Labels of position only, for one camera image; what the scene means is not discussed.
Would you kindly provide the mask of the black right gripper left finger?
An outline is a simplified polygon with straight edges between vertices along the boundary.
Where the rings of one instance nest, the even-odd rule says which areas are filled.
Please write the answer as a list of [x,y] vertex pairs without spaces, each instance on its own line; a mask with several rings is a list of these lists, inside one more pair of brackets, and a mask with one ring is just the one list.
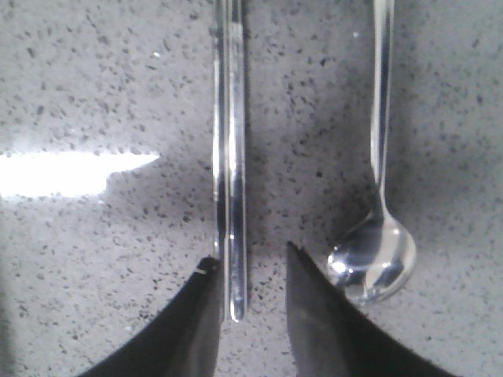
[[202,258],[142,331],[83,376],[213,376],[221,325],[219,260]]

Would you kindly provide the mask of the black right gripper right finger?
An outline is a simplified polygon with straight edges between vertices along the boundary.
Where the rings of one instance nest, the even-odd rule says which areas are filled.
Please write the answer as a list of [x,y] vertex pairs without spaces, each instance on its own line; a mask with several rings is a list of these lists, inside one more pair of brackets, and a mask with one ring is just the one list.
[[288,335],[300,376],[447,376],[381,330],[289,242]]

